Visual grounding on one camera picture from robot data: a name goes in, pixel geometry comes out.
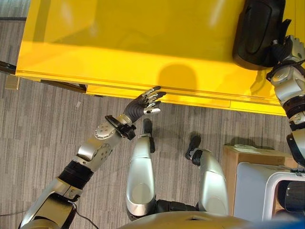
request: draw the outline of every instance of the gray carpet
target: gray carpet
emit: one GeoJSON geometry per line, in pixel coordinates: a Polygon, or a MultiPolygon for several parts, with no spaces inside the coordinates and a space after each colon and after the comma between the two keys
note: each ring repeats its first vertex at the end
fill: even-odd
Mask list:
{"type": "MultiPolygon", "coordinates": [[[[24,23],[0,21],[0,60],[16,63],[24,23]]],[[[45,186],[93,134],[105,115],[119,115],[130,100],[98,98],[21,80],[18,91],[4,89],[0,75],[0,214],[27,209],[45,186]]],[[[285,117],[162,104],[152,116],[156,152],[153,168],[157,198],[195,205],[199,170],[184,158],[192,132],[218,160],[224,144],[247,144],[289,151],[285,117]]],[[[137,134],[142,128],[136,123],[137,134]]],[[[100,228],[129,222],[125,186],[135,144],[122,140],[84,189],[79,212],[100,228]]],[[[16,228],[23,213],[0,217],[0,228],[16,228]]],[[[76,216],[71,228],[92,228],[76,216]]]]}

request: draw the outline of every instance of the black shoe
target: black shoe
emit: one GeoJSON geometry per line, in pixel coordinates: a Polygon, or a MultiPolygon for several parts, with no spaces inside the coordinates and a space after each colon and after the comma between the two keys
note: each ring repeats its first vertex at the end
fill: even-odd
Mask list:
{"type": "Polygon", "coordinates": [[[198,148],[200,142],[201,142],[201,137],[199,135],[195,135],[194,137],[192,137],[189,148],[187,149],[187,152],[185,154],[186,159],[191,160],[190,152],[195,148],[198,148]]]}
{"type": "Polygon", "coordinates": [[[144,134],[150,134],[149,137],[149,143],[150,143],[150,151],[151,154],[155,152],[155,146],[154,146],[154,140],[153,140],[153,123],[149,118],[145,118],[143,120],[143,129],[144,129],[144,134]]]}

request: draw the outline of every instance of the white container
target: white container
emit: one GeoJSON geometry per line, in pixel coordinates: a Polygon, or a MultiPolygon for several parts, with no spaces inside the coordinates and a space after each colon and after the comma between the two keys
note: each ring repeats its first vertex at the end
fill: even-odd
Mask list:
{"type": "Polygon", "coordinates": [[[256,222],[271,219],[275,187],[282,180],[305,182],[305,174],[297,175],[281,166],[239,163],[234,216],[256,222]]]}

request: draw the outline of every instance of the robot forearm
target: robot forearm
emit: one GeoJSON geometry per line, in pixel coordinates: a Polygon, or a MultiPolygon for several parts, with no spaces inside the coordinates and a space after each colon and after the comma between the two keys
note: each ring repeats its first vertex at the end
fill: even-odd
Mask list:
{"type": "Polygon", "coordinates": [[[124,113],[113,118],[106,116],[106,122],[100,124],[94,135],[84,143],[72,161],[64,168],[30,207],[20,223],[21,229],[39,228],[69,228],[74,216],[73,203],[78,200],[82,190],[94,172],[106,161],[112,149],[122,137],[132,139],[137,119],[145,114],[154,114],[160,111],[155,106],[156,99],[165,95],[155,92],[155,87],[133,100],[124,113]]]}
{"type": "Polygon", "coordinates": [[[275,94],[284,108],[292,133],[287,136],[291,153],[297,163],[305,167],[305,60],[304,44],[288,36],[285,45],[273,46],[279,64],[267,74],[275,94]]]}

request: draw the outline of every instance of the black glove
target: black glove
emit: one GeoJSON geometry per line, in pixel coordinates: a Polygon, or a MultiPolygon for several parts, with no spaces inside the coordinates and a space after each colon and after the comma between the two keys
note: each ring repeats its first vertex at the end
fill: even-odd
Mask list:
{"type": "Polygon", "coordinates": [[[127,105],[124,114],[130,118],[132,123],[137,121],[143,115],[156,114],[160,112],[160,109],[156,108],[156,105],[160,104],[161,101],[156,100],[166,95],[166,92],[156,92],[159,89],[161,89],[160,86],[154,87],[147,92],[144,92],[127,105]]]}

